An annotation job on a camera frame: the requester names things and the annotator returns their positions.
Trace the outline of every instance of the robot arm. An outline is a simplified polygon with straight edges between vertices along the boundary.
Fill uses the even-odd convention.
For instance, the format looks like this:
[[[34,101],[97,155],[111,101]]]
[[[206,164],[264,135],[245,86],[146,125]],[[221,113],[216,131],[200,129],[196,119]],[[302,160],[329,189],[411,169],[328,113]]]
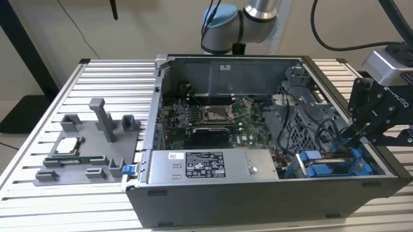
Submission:
[[[242,10],[230,4],[221,4],[208,12],[202,49],[222,55],[232,51],[233,44],[260,43],[276,29],[277,0],[250,0]]]
[[[341,137],[345,144],[361,143],[384,146],[413,146],[413,31],[392,0],[379,1],[407,43],[377,49],[363,67],[372,78],[357,78],[352,89],[348,110],[352,125]],[[396,125],[409,125],[397,137],[384,132]]]

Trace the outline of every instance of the floor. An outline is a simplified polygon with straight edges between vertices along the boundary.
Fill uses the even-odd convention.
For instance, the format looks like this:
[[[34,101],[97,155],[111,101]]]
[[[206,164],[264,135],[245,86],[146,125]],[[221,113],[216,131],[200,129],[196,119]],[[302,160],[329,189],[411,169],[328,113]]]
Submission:
[[[15,105],[18,104],[19,100],[7,100],[0,101],[0,121],[7,116],[8,112],[14,109]],[[14,147],[20,148],[23,145],[28,134],[3,134],[0,133],[0,142],[8,144]],[[3,173],[8,163],[11,162],[16,150],[0,145],[0,174]]]

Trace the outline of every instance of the blue plastic clip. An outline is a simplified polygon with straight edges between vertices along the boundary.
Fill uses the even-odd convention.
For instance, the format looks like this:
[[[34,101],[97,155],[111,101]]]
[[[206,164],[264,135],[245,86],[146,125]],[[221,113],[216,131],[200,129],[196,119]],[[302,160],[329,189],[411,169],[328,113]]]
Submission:
[[[126,166],[123,166],[122,174],[123,175],[133,175],[133,174],[135,174],[135,165],[126,165]]]

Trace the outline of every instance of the aluminum extrusion table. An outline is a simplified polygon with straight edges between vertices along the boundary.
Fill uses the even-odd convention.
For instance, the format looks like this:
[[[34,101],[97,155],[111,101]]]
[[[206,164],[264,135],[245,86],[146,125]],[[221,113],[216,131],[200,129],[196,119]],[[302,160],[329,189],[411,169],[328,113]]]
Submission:
[[[336,59],[317,59],[315,62],[349,99],[359,73]],[[79,64],[0,176],[0,232],[151,231],[142,228],[121,183],[35,187],[32,181],[62,131],[59,121],[65,114],[78,113],[81,120],[97,120],[89,108],[93,97],[105,97],[105,108],[114,119],[133,114],[142,120],[135,153],[135,160],[141,160],[154,69],[153,60],[91,60],[89,64]],[[404,128],[396,126],[388,135],[396,136]],[[413,148],[389,149],[413,174]],[[413,231],[413,185],[393,197],[372,200],[347,219],[182,229],[189,232],[292,230]]]

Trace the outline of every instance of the cable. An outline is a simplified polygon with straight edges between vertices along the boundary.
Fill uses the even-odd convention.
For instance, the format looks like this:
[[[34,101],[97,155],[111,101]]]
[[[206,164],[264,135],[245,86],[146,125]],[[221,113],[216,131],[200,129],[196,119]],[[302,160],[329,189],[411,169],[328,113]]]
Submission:
[[[413,31],[412,28],[405,20],[405,17],[403,16],[399,7],[393,0],[379,0],[379,3],[389,17],[389,20],[393,23],[393,26],[396,27],[396,30],[403,37],[403,39],[407,41],[407,44],[411,48],[413,48]]]
[[[85,43],[87,44],[87,46],[90,47],[90,49],[91,49],[91,50],[93,50],[93,52],[95,53],[95,55],[97,55],[98,59],[101,59],[101,57],[99,57],[99,55],[98,55],[97,51],[94,50],[93,46],[90,45],[90,43],[87,42],[87,40],[86,40],[86,38],[85,38],[85,35],[83,35],[83,33],[82,33],[82,30],[81,30],[81,28],[79,28],[78,24],[75,23],[75,21],[74,21],[73,17],[71,17],[71,16],[70,16],[70,14],[67,13],[67,11],[66,11],[66,9],[65,9],[65,6],[63,6],[63,4],[62,4],[62,2],[61,2],[61,0],[57,0],[57,1],[58,1],[59,5],[61,5],[61,7],[62,7],[62,9],[63,9],[63,11],[65,11],[65,13],[66,13],[66,15],[67,15],[67,16],[69,16],[69,18],[71,19],[71,21],[73,21],[73,23],[74,23],[75,27],[78,28],[78,31],[79,31],[79,33],[81,33],[81,35],[82,35],[82,38],[83,38]]]
[[[316,143],[317,143],[320,149],[323,148],[323,146],[321,146],[321,141],[320,141],[320,136],[321,136],[321,133],[323,133],[321,129],[323,129],[323,126],[324,126],[324,124],[325,124],[327,122],[332,122],[335,134],[336,134],[336,137],[337,137],[337,141],[339,141],[339,143],[343,143],[343,141],[341,141],[341,135],[340,135],[340,131],[339,131],[339,128],[337,128],[336,121],[335,121],[333,119],[331,119],[331,118],[327,118],[325,120],[321,121],[320,126],[319,126],[317,131],[316,131],[316,138],[315,138],[315,140],[316,140]]]
[[[15,150],[19,150],[19,148],[16,148],[15,146],[11,146],[11,145],[4,144],[4,143],[2,143],[2,142],[0,142],[0,145],[7,146],[7,147],[10,147],[10,148],[12,148],[12,149],[15,149]]]
[[[341,139],[343,142],[347,142],[349,141],[351,139]],[[331,152],[336,151],[337,150],[337,145],[339,145],[339,141],[336,141],[331,147]]]
[[[210,5],[210,8],[209,8],[209,10],[208,10],[208,14],[206,14],[208,20],[205,19],[206,25],[204,26],[202,32],[201,32],[201,35],[202,35],[202,37],[201,37],[201,47],[202,47],[202,41],[205,40],[205,36],[206,36],[208,30],[209,30],[209,25],[212,24],[213,19],[214,19],[214,16],[216,16],[216,14],[217,14],[217,10],[218,10],[221,1],[222,1],[222,0],[218,1],[217,6],[216,6],[216,8],[214,8],[214,10],[213,10],[213,12],[212,12],[212,14],[210,14],[209,17],[208,17],[208,14],[209,14],[209,11],[210,11],[210,9],[212,9],[212,7],[213,7],[213,4]]]
[[[401,42],[379,42],[379,43],[369,43],[353,47],[332,47],[329,46],[321,39],[317,29],[316,29],[316,23],[315,23],[315,14],[316,14],[316,7],[317,7],[319,0],[315,0],[313,7],[312,7],[312,14],[311,14],[311,24],[312,24],[312,31],[316,37],[317,42],[321,44],[321,46],[332,51],[343,52],[343,51],[353,51],[360,50],[368,47],[377,47],[384,45],[393,45],[393,44],[401,44]]]
[[[286,128],[286,124],[288,124],[288,121],[289,121],[289,117],[290,117],[290,101],[289,101],[289,98],[286,97],[286,94],[285,94],[285,99],[286,99],[286,110],[285,110],[285,117],[284,117],[284,122],[282,122],[282,130],[280,131],[278,133],[278,136],[277,136],[277,146],[281,148],[281,150],[289,154],[289,155],[294,155],[294,153],[292,151],[289,151],[284,146],[282,146],[282,143],[281,143],[281,139],[282,139],[282,134],[284,134],[284,131],[285,131],[285,128]]]
[[[301,88],[305,88],[305,89],[308,89],[308,90],[311,90],[311,88],[308,87],[308,86],[302,86],[302,85],[293,85],[293,86],[290,86],[288,89],[286,89],[286,93],[289,93],[289,91],[290,91],[290,89],[292,88],[294,88],[294,87],[301,87]]]
[[[208,12],[206,12],[205,21],[204,21],[204,23],[202,23],[201,34],[205,33],[205,27],[206,27],[206,22],[208,22],[208,15],[209,15],[209,12],[212,11],[213,4],[214,4],[214,0],[212,0],[212,3],[209,4],[209,8],[208,8]]]

